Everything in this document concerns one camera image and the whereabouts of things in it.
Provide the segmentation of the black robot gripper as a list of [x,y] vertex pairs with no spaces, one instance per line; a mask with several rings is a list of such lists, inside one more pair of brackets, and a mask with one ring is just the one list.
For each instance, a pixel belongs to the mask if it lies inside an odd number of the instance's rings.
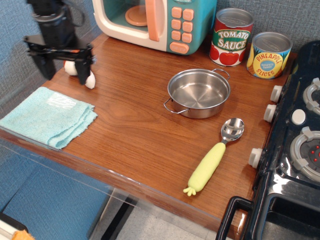
[[[55,60],[75,62],[79,83],[85,85],[94,63],[92,46],[76,35],[76,28],[85,21],[84,13],[69,0],[28,0],[32,18],[40,34],[26,35],[23,41],[43,77],[51,80],[56,74]],[[74,23],[71,8],[80,11],[82,22]]]

